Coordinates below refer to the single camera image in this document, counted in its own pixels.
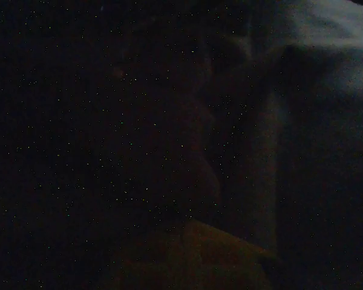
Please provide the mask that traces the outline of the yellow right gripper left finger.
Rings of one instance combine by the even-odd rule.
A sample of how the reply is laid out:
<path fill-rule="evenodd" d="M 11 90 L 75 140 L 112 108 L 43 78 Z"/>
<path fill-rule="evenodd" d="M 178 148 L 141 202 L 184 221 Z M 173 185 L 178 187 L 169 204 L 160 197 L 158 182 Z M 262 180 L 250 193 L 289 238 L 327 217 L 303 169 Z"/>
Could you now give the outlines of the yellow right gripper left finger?
<path fill-rule="evenodd" d="M 103 289 L 177 289 L 183 257 L 181 232 L 154 231 L 117 248 Z"/>

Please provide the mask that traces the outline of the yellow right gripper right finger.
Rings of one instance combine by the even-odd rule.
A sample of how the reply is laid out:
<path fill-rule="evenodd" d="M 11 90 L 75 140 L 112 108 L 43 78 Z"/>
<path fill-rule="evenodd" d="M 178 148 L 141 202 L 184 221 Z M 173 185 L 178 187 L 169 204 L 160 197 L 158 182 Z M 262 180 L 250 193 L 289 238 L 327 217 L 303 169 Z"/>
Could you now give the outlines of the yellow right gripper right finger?
<path fill-rule="evenodd" d="M 273 289 L 261 263 L 273 253 L 199 221 L 181 238 L 182 289 Z"/>

